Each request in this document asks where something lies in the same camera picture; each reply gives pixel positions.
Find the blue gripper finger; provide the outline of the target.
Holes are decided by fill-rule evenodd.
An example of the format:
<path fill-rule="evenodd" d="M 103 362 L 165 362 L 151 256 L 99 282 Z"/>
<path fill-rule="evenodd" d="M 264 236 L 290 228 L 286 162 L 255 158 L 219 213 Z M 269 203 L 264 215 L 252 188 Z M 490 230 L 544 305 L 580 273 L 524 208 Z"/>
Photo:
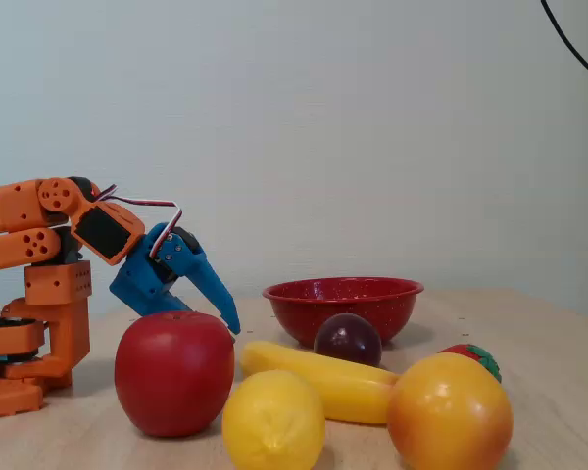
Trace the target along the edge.
<path fill-rule="evenodd" d="M 233 297 L 210 265 L 206 252 L 190 233 L 170 233 L 157 252 L 163 265 L 187 278 L 220 313 L 233 335 L 241 331 Z"/>
<path fill-rule="evenodd" d="M 165 292 L 162 296 L 162 311 L 173 312 L 173 311 L 192 311 L 182 299 L 173 295 L 170 292 Z"/>

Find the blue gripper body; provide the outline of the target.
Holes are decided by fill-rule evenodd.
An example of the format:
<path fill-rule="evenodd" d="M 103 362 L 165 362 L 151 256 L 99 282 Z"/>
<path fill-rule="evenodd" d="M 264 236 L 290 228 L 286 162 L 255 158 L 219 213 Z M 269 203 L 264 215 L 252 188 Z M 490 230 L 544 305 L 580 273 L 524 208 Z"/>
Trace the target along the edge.
<path fill-rule="evenodd" d="M 178 279 L 158 258 L 150 257 L 165 226 L 157 224 L 137 242 L 110 285 L 110 291 L 140 316 L 165 312 L 162 296 Z"/>

